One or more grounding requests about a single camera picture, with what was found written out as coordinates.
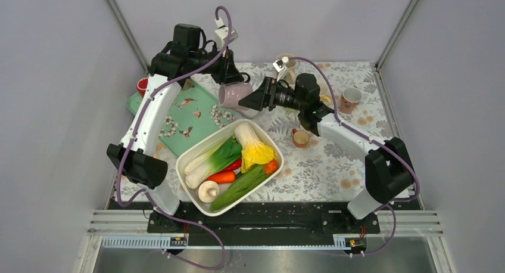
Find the purple mug black handle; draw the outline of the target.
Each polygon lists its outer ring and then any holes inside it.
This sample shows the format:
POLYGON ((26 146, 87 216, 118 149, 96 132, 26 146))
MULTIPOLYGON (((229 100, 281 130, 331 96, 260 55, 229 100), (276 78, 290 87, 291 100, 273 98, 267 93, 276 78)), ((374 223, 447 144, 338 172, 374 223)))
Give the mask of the purple mug black handle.
POLYGON ((239 101, 253 92, 253 86, 250 84, 250 75, 241 72, 245 76, 243 82, 235 82, 221 85, 218 91, 219 105, 223 108, 232 110, 246 110, 246 107, 240 106, 239 101))

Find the cream floral mug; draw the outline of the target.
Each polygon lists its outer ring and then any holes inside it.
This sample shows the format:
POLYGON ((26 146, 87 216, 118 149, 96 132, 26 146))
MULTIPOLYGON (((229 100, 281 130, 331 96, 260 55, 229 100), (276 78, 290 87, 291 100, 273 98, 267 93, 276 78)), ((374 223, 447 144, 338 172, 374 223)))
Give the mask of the cream floral mug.
POLYGON ((278 80, 284 80, 289 85, 295 84, 295 70, 297 67, 297 61, 292 59, 294 55, 292 54, 281 54, 274 60, 274 68, 276 69, 278 80))

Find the small orange mug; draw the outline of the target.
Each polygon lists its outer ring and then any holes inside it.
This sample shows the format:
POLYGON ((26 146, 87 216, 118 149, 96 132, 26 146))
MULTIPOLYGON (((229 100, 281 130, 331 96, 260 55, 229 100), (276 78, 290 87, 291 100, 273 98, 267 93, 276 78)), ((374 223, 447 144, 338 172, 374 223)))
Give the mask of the small orange mug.
POLYGON ((292 130, 292 142, 298 148, 308 147, 310 141, 310 136, 306 131, 293 129, 292 130))

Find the terracotta pink mug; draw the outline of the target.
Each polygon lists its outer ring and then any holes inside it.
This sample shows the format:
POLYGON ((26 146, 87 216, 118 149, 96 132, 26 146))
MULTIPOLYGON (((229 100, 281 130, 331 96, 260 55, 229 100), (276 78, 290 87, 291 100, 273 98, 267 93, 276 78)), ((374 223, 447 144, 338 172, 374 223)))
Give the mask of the terracotta pink mug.
POLYGON ((344 89, 340 98, 340 111, 345 114, 350 114, 357 107, 362 98, 363 94, 359 89, 355 87, 344 89))

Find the yellow mug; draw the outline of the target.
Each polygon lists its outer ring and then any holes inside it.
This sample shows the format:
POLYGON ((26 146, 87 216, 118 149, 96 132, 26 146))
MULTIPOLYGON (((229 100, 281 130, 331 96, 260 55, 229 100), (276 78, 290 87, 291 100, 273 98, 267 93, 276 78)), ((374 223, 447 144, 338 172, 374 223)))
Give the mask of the yellow mug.
POLYGON ((320 101, 325 104, 326 106, 330 107, 333 104, 333 99, 331 98, 331 95, 329 94, 329 88, 326 83, 319 83, 319 97, 320 101))

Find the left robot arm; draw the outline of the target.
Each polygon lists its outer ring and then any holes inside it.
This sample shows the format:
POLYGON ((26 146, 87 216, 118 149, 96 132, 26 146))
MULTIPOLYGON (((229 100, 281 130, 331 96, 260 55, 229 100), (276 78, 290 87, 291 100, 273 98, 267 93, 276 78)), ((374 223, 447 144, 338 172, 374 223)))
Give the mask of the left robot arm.
POLYGON ((164 214, 161 222, 171 232, 183 228, 185 217, 177 211, 180 200, 165 182, 168 164, 154 158, 163 119, 185 81, 195 74, 211 75, 220 85, 244 81, 228 47, 238 37, 235 29, 219 23, 214 33, 216 40, 201 43, 205 33, 200 27, 174 27, 172 41, 151 61, 147 88, 131 126, 118 144, 107 148, 117 169, 116 190, 121 176, 138 184, 154 210, 164 214))

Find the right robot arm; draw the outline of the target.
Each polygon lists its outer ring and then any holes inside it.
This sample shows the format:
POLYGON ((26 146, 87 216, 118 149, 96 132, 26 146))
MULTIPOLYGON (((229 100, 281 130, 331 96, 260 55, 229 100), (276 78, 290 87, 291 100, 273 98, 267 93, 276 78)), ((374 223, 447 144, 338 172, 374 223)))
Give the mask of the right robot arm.
POLYGON ((336 111, 321 102, 315 75, 302 73, 290 88, 273 77, 265 77, 257 90, 239 105, 257 111, 285 107, 299 112, 301 126, 339 144, 365 166, 365 188, 347 204, 341 223, 349 232, 365 225, 365 217, 383 208, 416 183, 405 143, 397 138, 380 141, 340 120, 336 111))

